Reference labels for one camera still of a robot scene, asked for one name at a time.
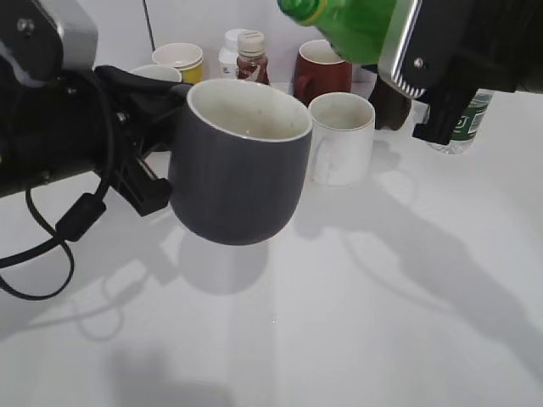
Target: dark bottle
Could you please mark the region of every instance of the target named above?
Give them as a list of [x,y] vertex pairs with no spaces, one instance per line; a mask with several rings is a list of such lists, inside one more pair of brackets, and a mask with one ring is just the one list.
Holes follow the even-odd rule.
[[259,31],[242,32],[238,37],[238,79],[270,85],[266,39]]
[[369,100],[375,108],[375,127],[378,130],[388,127],[398,131],[411,112],[411,99],[400,95],[379,77]]

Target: water bottle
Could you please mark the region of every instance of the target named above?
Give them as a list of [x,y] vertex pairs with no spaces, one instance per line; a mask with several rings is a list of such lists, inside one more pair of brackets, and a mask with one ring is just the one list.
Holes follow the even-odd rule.
[[376,64],[396,0],[278,0],[299,25],[315,26],[350,62]]
[[428,145],[443,154],[458,155],[465,153],[472,147],[493,97],[494,91],[479,90],[464,115],[458,121],[449,145],[442,146],[431,142]]

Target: white mug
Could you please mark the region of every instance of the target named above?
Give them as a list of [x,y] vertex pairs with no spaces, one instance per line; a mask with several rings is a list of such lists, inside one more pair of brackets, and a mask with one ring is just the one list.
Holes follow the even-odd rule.
[[142,76],[148,79],[155,79],[157,81],[169,81],[169,82],[182,82],[182,74],[174,68],[160,65],[145,65],[140,66],[130,71],[133,75]]
[[352,93],[327,93],[309,106],[314,121],[308,175],[317,184],[348,187],[369,171],[375,109]]

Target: robotic arm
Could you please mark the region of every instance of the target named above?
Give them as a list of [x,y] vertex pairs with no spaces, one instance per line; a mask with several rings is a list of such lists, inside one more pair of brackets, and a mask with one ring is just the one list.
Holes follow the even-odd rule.
[[414,137],[447,145],[478,89],[543,92],[541,0],[399,0],[379,61],[430,107]]

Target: gray ceramic mug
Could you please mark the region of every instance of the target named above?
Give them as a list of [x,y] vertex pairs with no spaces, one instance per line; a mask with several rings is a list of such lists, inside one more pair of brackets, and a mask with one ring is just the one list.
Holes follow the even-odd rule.
[[219,79],[191,88],[171,146],[171,206],[212,242],[249,245],[279,233],[304,186],[312,118],[270,86]]

